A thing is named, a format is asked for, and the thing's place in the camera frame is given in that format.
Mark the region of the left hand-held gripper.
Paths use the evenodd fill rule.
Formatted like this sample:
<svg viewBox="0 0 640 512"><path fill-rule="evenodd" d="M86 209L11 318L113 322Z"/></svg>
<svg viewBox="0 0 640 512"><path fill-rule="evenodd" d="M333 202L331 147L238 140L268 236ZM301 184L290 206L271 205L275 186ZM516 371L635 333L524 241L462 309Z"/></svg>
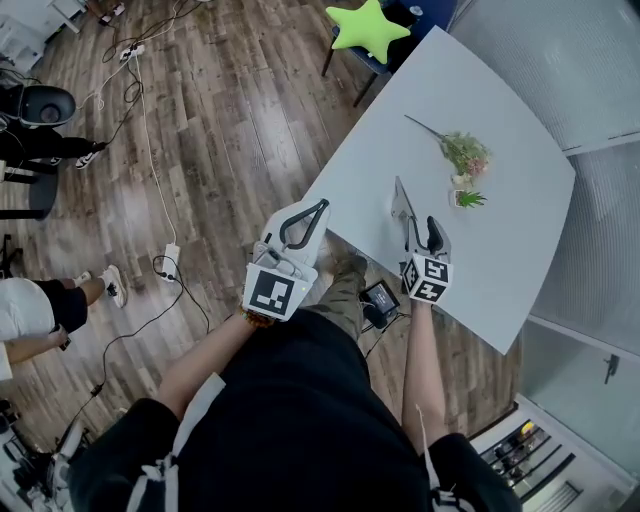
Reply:
<svg viewBox="0 0 640 512"><path fill-rule="evenodd" d="M318 277L315 264L330 218L330 203L303 200L275 212L253 246L242 308L284 322Z"/></svg>

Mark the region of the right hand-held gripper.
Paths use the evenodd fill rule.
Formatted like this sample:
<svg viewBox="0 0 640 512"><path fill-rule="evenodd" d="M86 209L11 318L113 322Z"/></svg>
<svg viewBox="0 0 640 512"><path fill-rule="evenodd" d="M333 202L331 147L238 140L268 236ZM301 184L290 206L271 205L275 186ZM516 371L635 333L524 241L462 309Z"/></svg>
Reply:
<svg viewBox="0 0 640 512"><path fill-rule="evenodd" d="M437 304L452 281L451 244L432 216L426 220L427 240L420 239L417 219L399 176L394 181L391 216L399 220L404 233L404 290L413 300Z"/></svg>

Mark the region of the person's right forearm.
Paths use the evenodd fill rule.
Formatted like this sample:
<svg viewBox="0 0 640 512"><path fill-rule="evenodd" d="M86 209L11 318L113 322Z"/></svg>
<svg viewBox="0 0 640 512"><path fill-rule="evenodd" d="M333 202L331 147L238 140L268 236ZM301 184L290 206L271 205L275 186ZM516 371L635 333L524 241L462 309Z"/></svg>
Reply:
<svg viewBox="0 0 640 512"><path fill-rule="evenodd" d="M412 300L401 425L419 455L448 434L445 416L432 308L428 303Z"/></svg>

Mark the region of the person's left forearm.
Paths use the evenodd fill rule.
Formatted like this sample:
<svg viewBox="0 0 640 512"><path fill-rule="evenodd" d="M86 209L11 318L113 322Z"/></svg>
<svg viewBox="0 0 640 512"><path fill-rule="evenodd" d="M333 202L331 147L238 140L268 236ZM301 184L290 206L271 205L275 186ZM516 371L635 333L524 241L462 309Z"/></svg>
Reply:
<svg viewBox="0 0 640 512"><path fill-rule="evenodd" d="M171 364L156 400L182 420L205 381L213 373L220 375L256 330L241 314L230 316Z"/></svg>

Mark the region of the small white potted plant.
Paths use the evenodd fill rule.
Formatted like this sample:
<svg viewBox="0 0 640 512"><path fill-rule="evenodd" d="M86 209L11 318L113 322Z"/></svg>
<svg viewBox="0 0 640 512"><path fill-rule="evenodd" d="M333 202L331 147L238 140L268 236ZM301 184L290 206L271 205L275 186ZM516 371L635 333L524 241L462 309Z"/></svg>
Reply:
<svg viewBox="0 0 640 512"><path fill-rule="evenodd" d="M481 193L473 190L451 190L449 200L452 207L457 208L475 208L484 206L487 198Z"/></svg>

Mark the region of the person's olive trouser leg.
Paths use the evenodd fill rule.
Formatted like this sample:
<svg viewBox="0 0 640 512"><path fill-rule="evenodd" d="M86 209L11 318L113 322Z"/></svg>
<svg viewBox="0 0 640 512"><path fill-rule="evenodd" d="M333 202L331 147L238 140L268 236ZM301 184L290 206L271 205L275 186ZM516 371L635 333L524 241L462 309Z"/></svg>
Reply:
<svg viewBox="0 0 640 512"><path fill-rule="evenodd" d="M329 320L357 342L364 326L359 294L365 285L365 274L362 270L349 268L340 271L334 276L331 286L319 302L305 307L304 310Z"/></svg>

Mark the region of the person's brown shoe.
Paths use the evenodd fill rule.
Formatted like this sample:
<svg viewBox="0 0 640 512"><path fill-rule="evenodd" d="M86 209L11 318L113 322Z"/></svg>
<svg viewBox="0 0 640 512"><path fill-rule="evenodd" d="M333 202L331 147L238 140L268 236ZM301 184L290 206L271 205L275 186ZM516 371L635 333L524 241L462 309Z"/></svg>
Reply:
<svg viewBox="0 0 640 512"><path fill-rule="evenodd" d="M336 263L334 274L338 276L355 273L364 277L367 268L368 261L365 257L360 254L347 254Z"/></svg>

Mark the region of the black screen device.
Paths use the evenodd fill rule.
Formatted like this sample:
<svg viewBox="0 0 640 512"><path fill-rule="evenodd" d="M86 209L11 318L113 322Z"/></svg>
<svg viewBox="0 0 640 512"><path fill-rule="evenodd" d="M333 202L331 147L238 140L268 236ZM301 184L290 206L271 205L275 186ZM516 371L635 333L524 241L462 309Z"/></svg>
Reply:
<svg viewBox="0 0 640 512"><path fill-rule="evenodd" d="M359 294L364 318L373 328L384 329L398 312L399 301L384 280L366 288Z"/></svg>

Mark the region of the artificial flower bouquet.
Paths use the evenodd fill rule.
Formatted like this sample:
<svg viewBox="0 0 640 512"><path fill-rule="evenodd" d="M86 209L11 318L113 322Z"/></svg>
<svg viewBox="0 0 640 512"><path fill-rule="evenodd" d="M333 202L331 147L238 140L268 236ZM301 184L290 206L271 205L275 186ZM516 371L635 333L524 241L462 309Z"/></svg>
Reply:
<svg viewBox="0 0 640 512"><path fill-rule="evenodd" d="M491 151L470 133L441 134L411 116L406 115L406 118L437 140L443 156L454 167L452 182L460 189L471 189L475 181L488 171Z"/></svg>

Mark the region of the person's black shirt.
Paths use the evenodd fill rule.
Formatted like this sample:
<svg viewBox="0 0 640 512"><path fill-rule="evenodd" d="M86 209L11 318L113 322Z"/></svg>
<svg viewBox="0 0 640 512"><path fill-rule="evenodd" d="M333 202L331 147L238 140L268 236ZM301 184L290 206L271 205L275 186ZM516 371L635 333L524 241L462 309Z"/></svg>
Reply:
<svg viewBox="0 0 640 512"><path fill-rule="evenodd" d="M74 461L74 512L521 512L468 440L419 454L372 390L365 360L339 327L310 312L254 333L181 448L179 422L144 398Z"/></svg>

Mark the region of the green star pillow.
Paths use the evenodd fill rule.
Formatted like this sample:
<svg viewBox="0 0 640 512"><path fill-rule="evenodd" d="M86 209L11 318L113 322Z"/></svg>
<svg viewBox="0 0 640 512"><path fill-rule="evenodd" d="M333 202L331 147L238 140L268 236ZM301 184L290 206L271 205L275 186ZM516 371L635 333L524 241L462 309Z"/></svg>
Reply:
<svg viewBox="0 0 640 512"><path fill-rule="evenodd" d="M383 65L388 63L389 45L410 36L408 28L385 17L379 0L366 0L355 10L329 6L325 11L339 29L333 50L361 47Z"/></svg>

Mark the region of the blue chair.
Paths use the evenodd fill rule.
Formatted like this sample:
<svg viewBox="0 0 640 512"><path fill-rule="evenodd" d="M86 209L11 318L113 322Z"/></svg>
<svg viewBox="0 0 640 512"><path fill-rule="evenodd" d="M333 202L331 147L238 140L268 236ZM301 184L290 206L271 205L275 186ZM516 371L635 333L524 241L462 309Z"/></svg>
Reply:
<svg viewBox="0 0 640 512"><path fill-rule="evenodd" d="M389 45L388 63L386 65L378 62L364 48L355 47L349 49L338 49L349 51L370 71L370 77L365 82L365 85L362 86L356 99L353 102L354 106L358 106L360 104L361 100L364 98L365 94L368 92L371 85L378 77L388 73L395 73L406 61L411 52L417 48L418 44L424 39L424 37L431 29L439 28L445 31L449 28L457 2L457 0L400 1L403 5L408 7L410 11L417 17L417 21L410 28L408 28L410 30L409 37L393 41ZM338 33L339 29L334 23L334 26L332 27L331 45L335 41ZM331 45L328 49L327 56L321 70L322 75L326 74L333 54L336 51L331 48Z"/></svg>

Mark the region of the black flat tablet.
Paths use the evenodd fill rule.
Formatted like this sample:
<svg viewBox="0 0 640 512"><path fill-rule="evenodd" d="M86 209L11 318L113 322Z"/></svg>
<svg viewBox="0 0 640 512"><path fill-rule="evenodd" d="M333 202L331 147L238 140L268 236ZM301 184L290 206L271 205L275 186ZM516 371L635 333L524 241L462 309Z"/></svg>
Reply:
<svg viewBox="0 0 640 512"><path fill-rule="evenodd" d="M400 0L387 0L382 4L382 12L385 18L392 23L410 28L417 17Z"/></svg>

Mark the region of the black stool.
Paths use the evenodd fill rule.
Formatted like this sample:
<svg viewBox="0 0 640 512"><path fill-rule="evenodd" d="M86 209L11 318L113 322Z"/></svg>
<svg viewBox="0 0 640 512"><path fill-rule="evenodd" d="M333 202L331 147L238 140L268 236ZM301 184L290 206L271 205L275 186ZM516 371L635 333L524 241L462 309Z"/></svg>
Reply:
<svg viewBox="0 0 640 512"><path fill-rule="evenodd" d="M0 160L0 182L29 187L26 209L0 209L0 220L43 220L51 212L58 190L58 166L34 161Z"/></svg>

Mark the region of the black window railing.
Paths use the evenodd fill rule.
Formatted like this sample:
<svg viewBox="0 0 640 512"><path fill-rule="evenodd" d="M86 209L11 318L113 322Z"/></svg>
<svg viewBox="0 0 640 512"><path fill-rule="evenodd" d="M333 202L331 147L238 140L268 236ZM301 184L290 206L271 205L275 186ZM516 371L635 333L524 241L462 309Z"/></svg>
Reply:
<svg viewBox="0 0 640 512"><path fill-rule="evenodd" d="M531 420L491 445L481 457L502 478L522 508L560 477L576 455Z"/></svg>

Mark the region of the black office chair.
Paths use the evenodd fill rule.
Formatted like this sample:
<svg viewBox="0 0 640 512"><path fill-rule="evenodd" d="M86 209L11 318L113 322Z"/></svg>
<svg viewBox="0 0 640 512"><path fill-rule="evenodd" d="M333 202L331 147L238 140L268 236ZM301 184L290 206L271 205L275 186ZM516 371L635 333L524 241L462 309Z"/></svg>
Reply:
<svg viewBox="0 0 640 512"><path fill-rule="evenodd" d="M9 242L12 237L9 234L5 234L2 240L2 246L0 247L0 280L12 278L11 272L12 263L23 255L23 249L17 247L13 250L9 250Z"/></svg>

